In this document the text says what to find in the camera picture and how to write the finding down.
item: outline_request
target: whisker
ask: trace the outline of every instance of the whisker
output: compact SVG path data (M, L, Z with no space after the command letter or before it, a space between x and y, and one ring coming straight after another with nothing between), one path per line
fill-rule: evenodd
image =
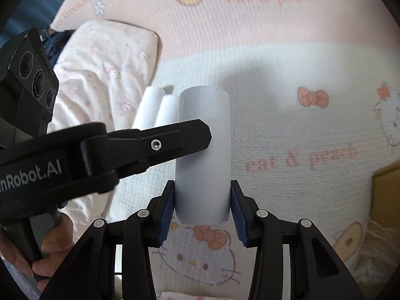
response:
M236 273L236 274L241 275L240 272L238 272L238 271L232 271L231 269L222 269L221 271L223 271L223 272L231 272L231 273Z
M229 278L228 281L232 280L232 281L235 281L238 285L240 284L240 282L237 279L234 279L233 277L229 277L229 276L226 276L226 275L223 275L223 277Z

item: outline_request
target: blue gripper pad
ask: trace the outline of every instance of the blue gripper pad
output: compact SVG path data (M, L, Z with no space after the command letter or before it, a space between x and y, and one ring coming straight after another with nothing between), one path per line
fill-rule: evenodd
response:
M233 221L235 222L237 237L243 243L243 246L246 247L249 243L249 236L247 234L247 221L233 186L230 188L230 210Z
M171 191L169 192L161 217L159 218L157 242L160 246L162 246L163 242L167 240L168 232L171 225L171 220L174 214L174 209L175 209L175 185L173 186L173 188L171 188Z

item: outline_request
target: camera lens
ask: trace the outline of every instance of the camera lens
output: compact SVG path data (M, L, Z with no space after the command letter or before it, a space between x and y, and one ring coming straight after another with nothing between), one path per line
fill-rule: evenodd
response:
M40 98L45 91L45 76L43 71L39 71L33 80L33 93L37 98Z
M26 52L22 59L21 62L19 63L19 73L23 79L26 79L29 77L31 71L32 71L32 66L33 66L33 56L31 52Z
M47 93L47 97L46 97L46 103L47 103L47 107L51 107L53 106L54 103L54 93L53 90L50 89L49 92Z

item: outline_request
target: black handle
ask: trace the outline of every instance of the black handle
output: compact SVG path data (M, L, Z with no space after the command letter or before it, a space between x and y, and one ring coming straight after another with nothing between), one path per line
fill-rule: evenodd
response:
M42 243L45 236L59 222L60 213L55 207L52 207L47 213L7 224L4 228L8 238L17 246L29 265L32 266L34 262L49 256L49 254L42 251ZM46 279L46 277L35 273L33 277L36 282Z

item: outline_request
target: camera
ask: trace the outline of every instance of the camera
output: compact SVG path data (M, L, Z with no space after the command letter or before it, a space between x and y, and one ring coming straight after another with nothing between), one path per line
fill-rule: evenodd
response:
M0 149L47 133L59 81L36 28L0 50Z

